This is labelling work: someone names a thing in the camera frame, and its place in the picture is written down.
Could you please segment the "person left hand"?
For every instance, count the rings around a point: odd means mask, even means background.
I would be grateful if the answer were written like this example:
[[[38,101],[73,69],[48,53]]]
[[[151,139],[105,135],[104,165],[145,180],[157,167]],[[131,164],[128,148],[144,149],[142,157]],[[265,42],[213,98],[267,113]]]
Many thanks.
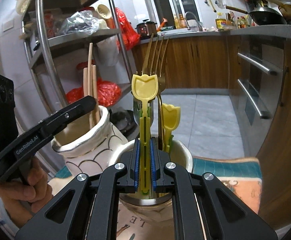
[[[47,183],[47,173],[39,160],[32,158],[32,168],[27,185],[20,181],[0,184],[0,198],[12,222],[21,227],[26,224],[53,197],[52,187]]]

